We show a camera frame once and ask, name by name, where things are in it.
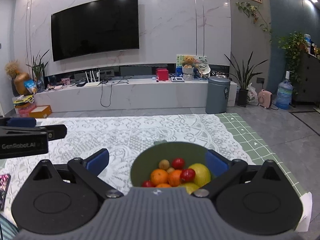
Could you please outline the yellow-green pear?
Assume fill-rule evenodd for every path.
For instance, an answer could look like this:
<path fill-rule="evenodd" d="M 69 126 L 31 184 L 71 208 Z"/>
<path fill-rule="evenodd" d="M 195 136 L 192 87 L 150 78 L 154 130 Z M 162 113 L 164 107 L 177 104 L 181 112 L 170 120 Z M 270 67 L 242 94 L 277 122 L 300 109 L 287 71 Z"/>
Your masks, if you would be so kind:
<path fill-rule="evenodd" d="M 197 186 L 203 187 L 204 185 L 211 182 L 211 172 L 205 165 L 201 163 L 195 163 L 193 165 L 190 165 L 188 168 L 191 168 L 195 171 L 194 183 Z"/>

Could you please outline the black wall television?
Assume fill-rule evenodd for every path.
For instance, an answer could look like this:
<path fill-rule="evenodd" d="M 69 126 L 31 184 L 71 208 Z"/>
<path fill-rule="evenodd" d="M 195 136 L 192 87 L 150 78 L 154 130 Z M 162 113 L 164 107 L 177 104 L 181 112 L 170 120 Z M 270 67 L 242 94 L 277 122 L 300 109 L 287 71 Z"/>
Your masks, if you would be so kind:
<path fill-rule="evenodd" d="M 53 61 L 139 49 L 138 0 L 96 0 L 51 15 Z"/>

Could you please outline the white plastic bag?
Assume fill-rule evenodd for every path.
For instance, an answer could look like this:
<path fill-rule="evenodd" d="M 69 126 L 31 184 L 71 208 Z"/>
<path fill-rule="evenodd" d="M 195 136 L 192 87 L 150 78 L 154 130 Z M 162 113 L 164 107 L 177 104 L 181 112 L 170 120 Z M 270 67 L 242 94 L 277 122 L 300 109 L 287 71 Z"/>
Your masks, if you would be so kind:
<path fill-rule="evenodd" d="M 247 93 L 247 104 L 252 106 L 259 105 L 258 102 L 258 94 L 255 90 L 255 88 L 252 86 L 252 83 L 250 83 L 247 87 L 248 93 Z"/>

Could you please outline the green plastic colander bowl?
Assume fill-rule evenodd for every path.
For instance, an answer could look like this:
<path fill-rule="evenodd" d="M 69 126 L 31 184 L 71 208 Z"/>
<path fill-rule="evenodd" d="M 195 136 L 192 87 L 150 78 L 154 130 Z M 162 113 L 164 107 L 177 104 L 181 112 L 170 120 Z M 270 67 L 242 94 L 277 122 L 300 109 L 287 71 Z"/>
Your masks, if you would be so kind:
<path fill-rule="evenodd" d="M 163 142 L 152 146 L 142 152 L 133 162 L 130 171 L 131 183 L 138 187 L 144 181 L 150 180 L 151 172 L 159 168 L 158 164 L 163 159 L 167 159 L 171 164 L 175 158 L 183 158 L 185 166 L 182 170 L 188 169 L 190 165 L 195 163 L 201 163 L 207 167 L 205 153 L 208 150 L 203 146 L 189 142 Z"/>

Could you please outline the orange cardboard box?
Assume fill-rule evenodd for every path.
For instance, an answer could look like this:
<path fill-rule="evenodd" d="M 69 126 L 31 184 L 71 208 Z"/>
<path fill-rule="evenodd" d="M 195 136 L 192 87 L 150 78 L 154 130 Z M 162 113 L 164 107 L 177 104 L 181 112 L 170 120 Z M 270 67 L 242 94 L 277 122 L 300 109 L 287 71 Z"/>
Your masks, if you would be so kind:
<path fill-rule="evenodd" d="M 29 116 L 31 118 L 44 119 L 50 116 L 51 113 L 52 109 L 50 106 L 38 106 L 29 113 Z"/>

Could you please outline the red cherry tomato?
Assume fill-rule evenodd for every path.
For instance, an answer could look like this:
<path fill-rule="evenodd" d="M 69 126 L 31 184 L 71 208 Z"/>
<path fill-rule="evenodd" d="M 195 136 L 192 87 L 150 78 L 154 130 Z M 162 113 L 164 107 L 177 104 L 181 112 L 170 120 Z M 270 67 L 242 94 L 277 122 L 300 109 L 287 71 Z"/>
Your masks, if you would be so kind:
<path fill-rule="evenodd" d="M 196 177 L 196 172 L 192 168 L 184 169 L 180 173 L 180 180 L 183 183 L 193 182 Z"/>
<path fill-rule="evenodd" d="M 141 187 L 156 187 L 156 185 L 153 182 L 146 180 L 142 183 Z"/>
<path fill-rule="evenodd" d="M 182 170 L 185 166 L 185 161 L 183 158 L 175 158 L 172 162 L 171 162 L 171 166 L 175 169 L 175 170 Z"/>

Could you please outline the brown kiwi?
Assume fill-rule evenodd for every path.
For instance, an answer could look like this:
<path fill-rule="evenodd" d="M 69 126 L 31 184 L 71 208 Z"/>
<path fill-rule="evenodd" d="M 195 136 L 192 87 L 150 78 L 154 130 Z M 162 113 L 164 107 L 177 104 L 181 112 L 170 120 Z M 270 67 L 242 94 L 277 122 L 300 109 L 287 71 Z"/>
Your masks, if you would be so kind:
<path fill-rule="evenodd" d="M 161 169 L 161 170 L 167 170 L 170 168 L 170 162 L 167 160 L 167 159 L 163 159 L 159 162 L 158 164 L 158 167 Z"/>

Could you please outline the red box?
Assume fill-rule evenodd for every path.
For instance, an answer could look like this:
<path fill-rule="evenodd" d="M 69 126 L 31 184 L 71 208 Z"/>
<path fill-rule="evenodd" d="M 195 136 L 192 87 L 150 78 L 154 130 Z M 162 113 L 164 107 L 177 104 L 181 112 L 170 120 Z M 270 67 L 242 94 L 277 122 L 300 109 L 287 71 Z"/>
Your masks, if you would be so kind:
<path fill-rule="evenodd" d="M 158 81 L 168 81 L 169 72 L 167 68 L 157 68 L 156 69 L 156 78 Z"/>

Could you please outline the green grid table mat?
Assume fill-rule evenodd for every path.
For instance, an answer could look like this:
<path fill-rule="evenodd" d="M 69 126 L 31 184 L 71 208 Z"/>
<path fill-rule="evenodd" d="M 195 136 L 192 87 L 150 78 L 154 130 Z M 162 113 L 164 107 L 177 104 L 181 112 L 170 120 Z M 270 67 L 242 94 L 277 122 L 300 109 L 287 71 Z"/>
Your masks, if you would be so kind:
<path fill-rule="evenodd" d="M 242 149 L 250 156 L 252 163 L 261 165 L 268 159 L 277 163 L 303 204 L 303 215 L 296 231 L 307 232 L 311 222 L 313 206 L 311 192 L 307 192 L 303 189 L 293 173 L 239 114 L 222 113 L 217 116 L 226 129 L 232 133 L 233 138 L 242 146 Z"/>

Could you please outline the red cherry tomato front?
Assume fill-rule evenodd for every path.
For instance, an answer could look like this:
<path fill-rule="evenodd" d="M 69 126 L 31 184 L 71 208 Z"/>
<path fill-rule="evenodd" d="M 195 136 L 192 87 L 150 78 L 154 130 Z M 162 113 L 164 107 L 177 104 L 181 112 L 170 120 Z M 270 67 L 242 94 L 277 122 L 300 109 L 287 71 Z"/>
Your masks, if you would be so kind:
<path fill-rule="evenodd" d="M 146 180 L 142 183 L 141 187 L 156 187 L 156 185 L 153 182 Z"/>

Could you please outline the potted plant left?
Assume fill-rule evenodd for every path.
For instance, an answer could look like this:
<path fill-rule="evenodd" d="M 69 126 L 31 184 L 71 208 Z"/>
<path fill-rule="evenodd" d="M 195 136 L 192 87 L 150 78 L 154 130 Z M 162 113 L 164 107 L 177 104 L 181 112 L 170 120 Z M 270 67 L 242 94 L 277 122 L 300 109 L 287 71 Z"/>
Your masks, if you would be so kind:
<path fill-rule="evenodd" d="M 43 54 L 39 53 L 36 56 L 32 56 L 31 64 L 28 67 L 33 72 L 33 79 L 37 87 L 37 92 L 44 92 L 44 72 L 48 66 L 49 61 L 44 61 L 43 58 L 48 54 L 49 49 Z"/>

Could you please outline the white wifi router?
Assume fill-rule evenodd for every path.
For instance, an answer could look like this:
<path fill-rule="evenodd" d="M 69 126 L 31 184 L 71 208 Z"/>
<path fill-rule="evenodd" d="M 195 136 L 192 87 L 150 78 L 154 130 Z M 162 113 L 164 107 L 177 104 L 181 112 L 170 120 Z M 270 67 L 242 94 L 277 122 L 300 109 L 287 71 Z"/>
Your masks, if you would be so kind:
<path fill-rule="evenodd" d="M 95 87 L 100 85 L 100 71 L 94 72 L 90 70 L 89 72 L 85 72 L 86 75 L 86 84 L 85 87 Z"/>

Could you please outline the pink small heater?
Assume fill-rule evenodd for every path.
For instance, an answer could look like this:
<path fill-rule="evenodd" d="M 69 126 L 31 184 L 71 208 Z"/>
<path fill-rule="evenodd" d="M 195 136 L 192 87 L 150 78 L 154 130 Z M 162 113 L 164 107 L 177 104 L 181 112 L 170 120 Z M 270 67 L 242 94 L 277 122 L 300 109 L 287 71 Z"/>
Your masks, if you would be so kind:
<path fill-rule="evenodd" d="M 272 106 L 272 99 L 273 94 L 268 90 L 262 89 L 258 93 L 258 103 L 261 107 L 270 108 Z"/>

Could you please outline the tall potted plant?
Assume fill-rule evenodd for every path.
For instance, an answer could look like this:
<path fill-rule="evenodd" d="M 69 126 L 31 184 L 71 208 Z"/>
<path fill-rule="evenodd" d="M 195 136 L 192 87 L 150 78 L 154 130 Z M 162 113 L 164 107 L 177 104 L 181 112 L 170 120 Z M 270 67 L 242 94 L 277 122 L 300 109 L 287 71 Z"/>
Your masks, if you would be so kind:
<path fill-rule="evenodd" d="M 235 70 L 235 74 L 231 73 L 239 85 L 239 95 L 238 95 L 238 106 L 246 107 L 247 105 L 247 95 L 248 95 L 248 86 L 251 83 L 251 79 L 255 76 L 262 74 L 262 72 L 255 72 L 255 69 L 261 64 L 267 62 L 268 60 L 263 60 L 257 64 L 252 64 L 251 59 L 253 56 L 253 51 L 251 52 L 247 63 L 242 61 L 242 64 L 239 65 L 234 55 L 231 53 L 231 56 L 228 57 L 226 54 L 225 58 L 230 63 L 230 66 Z"/>

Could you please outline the dark cabinet with ivy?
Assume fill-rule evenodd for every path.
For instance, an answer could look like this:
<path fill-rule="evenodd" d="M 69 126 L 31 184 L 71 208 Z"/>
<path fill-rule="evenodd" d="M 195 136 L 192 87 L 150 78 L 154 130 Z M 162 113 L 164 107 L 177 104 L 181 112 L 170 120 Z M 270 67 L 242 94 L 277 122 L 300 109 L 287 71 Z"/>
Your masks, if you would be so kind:
<path fill-rule="evenodd" d="M 278 47 L 284 51 L 285 69 L 290 72 L 292 103 L 319 105 L 319 59 L 309 53 L 305 35 L 295 31 L 280 37 Z"/>

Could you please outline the blue water bottle jug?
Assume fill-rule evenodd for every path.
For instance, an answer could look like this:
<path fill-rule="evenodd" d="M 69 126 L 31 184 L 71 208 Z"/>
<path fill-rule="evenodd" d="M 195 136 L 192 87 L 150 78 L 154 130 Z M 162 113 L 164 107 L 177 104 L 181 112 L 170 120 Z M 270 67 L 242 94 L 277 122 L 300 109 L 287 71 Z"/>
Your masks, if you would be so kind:
<path fill-rule="evenodd" d="M 285 79 L 278 85 L 276 106 L 288 110 L 292 99 L 293 86 L 290 82 L 290 72 L 286 71 Z"/>

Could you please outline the teddy bear in pot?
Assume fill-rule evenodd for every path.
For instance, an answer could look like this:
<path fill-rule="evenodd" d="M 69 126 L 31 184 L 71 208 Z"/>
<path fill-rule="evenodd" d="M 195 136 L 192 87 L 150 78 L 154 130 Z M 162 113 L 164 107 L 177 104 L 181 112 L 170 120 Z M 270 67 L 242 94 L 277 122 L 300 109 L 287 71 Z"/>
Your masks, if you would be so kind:
<path fill-rule="evenodd" d="M 182 73 L 185 81 L 191 81 L 194 77 L 195 58 L 193 56 L 184 56 L 182 60 Z"/>

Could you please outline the white marble tv bench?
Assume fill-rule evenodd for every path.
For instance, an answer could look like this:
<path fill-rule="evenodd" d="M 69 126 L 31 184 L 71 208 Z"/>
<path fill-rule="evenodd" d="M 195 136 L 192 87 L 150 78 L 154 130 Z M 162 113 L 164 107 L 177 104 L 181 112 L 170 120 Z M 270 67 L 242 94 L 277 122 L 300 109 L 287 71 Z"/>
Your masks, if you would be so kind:
<path fill-rule="evenodd" d="M 206 106 L 207 81 L 156 82 L 128 79 L 95 87 L 67 87 L 35 94 L 37 106 L 53 113 L 128 109 L 202 108 Z"/>

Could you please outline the orange mandarin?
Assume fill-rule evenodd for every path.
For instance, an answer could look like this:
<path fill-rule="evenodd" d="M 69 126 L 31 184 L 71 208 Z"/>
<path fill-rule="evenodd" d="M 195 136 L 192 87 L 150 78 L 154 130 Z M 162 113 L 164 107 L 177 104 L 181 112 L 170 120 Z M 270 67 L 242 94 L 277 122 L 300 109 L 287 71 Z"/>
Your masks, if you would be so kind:
<path fill-rule="evenodd" d="M 161 184 L 158 184 L 156 187 L 157 188 L 169 188 L 169 187 L 171 187 L 171 185 L 167 184 L 167 183 L 161 183 Z"/>
<path fill-rule="evenodd" d="M 181 170 L 174 170 L 168 175 L 168 183 L 171 187 L 177 187 L 181 184 Z"/>
<path fill-rule="evenodd" d="M 150 174 L 150 181 L 153 185 L 157 186 L 159 184 L 167 184 L 168 183 L 168 172 L 162 169 L 155 169 Z"/>

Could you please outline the golden vase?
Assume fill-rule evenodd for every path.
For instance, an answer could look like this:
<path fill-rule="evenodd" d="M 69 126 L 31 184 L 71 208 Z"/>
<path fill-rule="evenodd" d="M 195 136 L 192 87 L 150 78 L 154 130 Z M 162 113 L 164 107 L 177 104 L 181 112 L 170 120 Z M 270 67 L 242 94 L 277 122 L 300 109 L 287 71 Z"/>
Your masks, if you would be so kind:
<path fill-rule="evenodd" d="M 12 92 L 14 96 L 29 95 L 29 91 L 24 86 L 24 82 L 30 80 L 26 72 L 20 70 L 19 62 L 10 61 L 5 65 L 5 72 L 11 78 Z"/>

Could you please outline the small brown fruit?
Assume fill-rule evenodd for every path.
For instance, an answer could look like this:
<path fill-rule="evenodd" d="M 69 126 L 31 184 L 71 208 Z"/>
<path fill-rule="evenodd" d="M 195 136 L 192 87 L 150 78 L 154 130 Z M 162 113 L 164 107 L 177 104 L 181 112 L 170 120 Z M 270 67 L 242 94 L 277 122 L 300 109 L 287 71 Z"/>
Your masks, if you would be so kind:
<path fill-rule="evenodd" d="M 167 169 L 168 174 L 170 174 L 171 172 L 173 172 L 175 169 L 173 167 L 170 167 Z"/>

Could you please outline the grey pedal trash bin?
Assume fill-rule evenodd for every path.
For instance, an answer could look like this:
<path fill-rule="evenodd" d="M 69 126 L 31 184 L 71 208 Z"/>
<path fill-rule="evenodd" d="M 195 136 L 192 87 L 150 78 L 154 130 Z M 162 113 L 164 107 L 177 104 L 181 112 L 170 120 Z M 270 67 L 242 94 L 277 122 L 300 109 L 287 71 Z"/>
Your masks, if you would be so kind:
<path fill-rule="evenodd" d="M 208 78 L 206 113 L 219 114 L 227 110 L 231 81 L 228 78 L 212 76 Z"/>

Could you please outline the white lace tablecloth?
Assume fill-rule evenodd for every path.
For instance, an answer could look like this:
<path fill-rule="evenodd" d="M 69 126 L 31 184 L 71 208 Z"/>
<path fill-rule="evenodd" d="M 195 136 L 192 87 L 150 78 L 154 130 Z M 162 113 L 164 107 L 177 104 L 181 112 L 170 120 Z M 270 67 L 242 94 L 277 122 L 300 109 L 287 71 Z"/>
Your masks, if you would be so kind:
<path fill-rule="evenodd" d="M 11 175 L 1 215 L 13 220 L 10 208 L 14 197 L 42 159 L 64 164 L 74 157 L 85 159 L 106 148 L 110 162 L 99 178 L 123 193 L 127 193 L 131 185 L 129 175 L 134 159 L 160 141 L 191 142 L 213 149 L 227 159 L 239 158 L 252 164 L 251 157 L 222 119 L 222 114 L 39 119 L 38 125 L 64 124 L 67 135 L 51 141 L 48 154 L 1 161 L 1 173 Z"/>

